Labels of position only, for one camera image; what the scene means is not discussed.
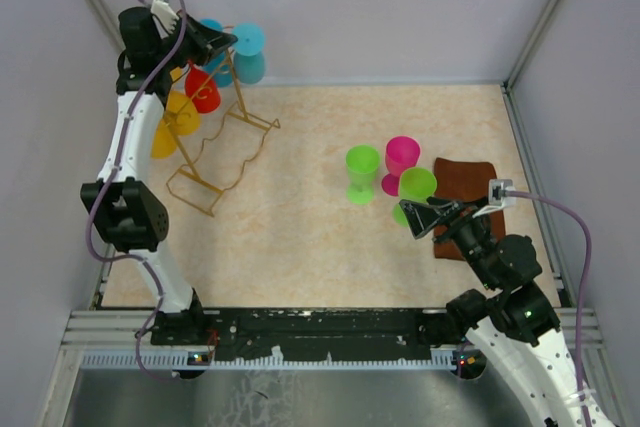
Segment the green wine glass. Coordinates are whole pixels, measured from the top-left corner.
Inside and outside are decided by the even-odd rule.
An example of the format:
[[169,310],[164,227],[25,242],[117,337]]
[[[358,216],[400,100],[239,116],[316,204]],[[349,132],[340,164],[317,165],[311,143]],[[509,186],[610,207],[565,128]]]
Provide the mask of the green wine glass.
[[399,201],[411,200],[424,203],[435,193],[437,185],[437,179],[430,170],[417,166],[406,169],[396,184],[397,201],[392,210],[394,221],[401,227],[407,227],[408,221]]
[[369,203],[374,198],[373,184],[380,165],[379,152],[366,144],[354,146],[346,154],[345,165],[349,178],[348,200],[356,205]]

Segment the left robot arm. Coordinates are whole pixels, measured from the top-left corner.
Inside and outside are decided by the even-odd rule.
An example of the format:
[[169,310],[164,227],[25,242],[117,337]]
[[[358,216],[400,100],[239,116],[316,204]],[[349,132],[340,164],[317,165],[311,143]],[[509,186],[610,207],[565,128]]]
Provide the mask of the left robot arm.
[[155,294],[157,313],[175,317],[174,334],[194,344],[206,336],[208,320],[191,309],[196,294],[168,247],[167,209],[147,185],[151,150],[173,84],[172,70],[202,66],[237,39],[186,12],[164,15],[151,7],[132,7],[118,21],[125,48],[117,62],[117,119],[96,180],[81,187],[89,214],[85,243],[98,258],[92,239],[98,234],[115,249],[115,260],[135,261]]

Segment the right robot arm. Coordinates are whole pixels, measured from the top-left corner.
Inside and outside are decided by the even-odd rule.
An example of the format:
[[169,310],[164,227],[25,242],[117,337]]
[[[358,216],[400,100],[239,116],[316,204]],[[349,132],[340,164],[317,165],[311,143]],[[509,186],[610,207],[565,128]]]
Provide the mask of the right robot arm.
[[448,334],[470,342],[487,358],[520,401],[534,426],[609,426],[611,420],[584,381],[581,348],[569,348],[561,322],[535,279],[542,268],[527,236],[496,239],[489,216],[509,206],[512,195],[461,202],[430,197],[399,203],[412,235],[437,227],[435,242],[451,241],[495,296],[471,289],[450,301]]

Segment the teal wine glass front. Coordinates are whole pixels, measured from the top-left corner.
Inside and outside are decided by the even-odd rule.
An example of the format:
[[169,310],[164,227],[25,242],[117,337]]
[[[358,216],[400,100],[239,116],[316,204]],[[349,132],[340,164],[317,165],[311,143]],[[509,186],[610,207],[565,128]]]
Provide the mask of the teal wine glass front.
[[233,63],[236,76],[244,84],[257,84],[266,72],[263,49],[266,37],[263,30],[254,23],[240,23],[232,29],[237,37],[234,44]]

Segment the green wine glass front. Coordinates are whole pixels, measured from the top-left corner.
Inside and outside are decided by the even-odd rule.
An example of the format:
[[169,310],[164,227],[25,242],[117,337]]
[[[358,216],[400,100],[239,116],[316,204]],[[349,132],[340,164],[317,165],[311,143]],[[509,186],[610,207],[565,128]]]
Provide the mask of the green wine glass front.
[[374,198],[373,184],[380,165],[379,152],[366,144],[354,146],[346,154],[345,165],[349,178],[348,200],[356,205],[369,203]]

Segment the pink wine glass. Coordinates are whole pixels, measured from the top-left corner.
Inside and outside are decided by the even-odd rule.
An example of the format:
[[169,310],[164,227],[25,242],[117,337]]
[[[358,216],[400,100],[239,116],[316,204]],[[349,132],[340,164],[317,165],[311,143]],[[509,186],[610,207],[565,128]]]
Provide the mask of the pink wine glass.
[[415,167],[421,156],[421,147],[412,137],[396,136],[391,138],[385,148],[385,166],[388,173],[381,181],[382,190],[389,196],[398,195],[399,180],[402,173]]

